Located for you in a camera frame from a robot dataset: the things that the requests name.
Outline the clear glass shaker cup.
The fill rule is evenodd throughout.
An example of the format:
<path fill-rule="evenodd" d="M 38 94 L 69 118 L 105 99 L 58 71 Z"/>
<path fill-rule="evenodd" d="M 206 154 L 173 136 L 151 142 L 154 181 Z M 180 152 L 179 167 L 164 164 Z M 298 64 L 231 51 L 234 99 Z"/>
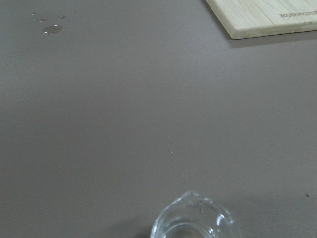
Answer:
<path fill-rule="evenodd" d="M 156 218 L 152 238 L 241 238 L 231 213 L 218 202 L 188 191 Z"/>

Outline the bamboo cutting board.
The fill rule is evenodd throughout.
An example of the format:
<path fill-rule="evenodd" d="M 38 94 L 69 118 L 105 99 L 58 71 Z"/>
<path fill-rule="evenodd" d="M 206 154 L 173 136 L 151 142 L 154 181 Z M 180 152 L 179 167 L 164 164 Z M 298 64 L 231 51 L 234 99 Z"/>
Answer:
<path fill-rule="evenodd" d="M 316 31 L 315 0 L 208 0 L 231 39 Z"/>

